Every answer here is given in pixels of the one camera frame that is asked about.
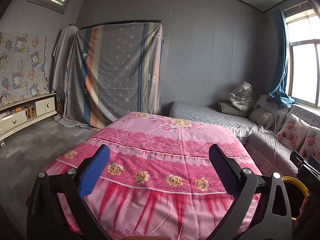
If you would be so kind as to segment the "right hand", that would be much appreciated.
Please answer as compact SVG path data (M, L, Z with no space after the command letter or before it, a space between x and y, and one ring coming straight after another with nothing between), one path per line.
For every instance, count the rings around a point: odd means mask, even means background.
M313 194L303 200L300 214L293 223L292 239L319 239L319 199Z

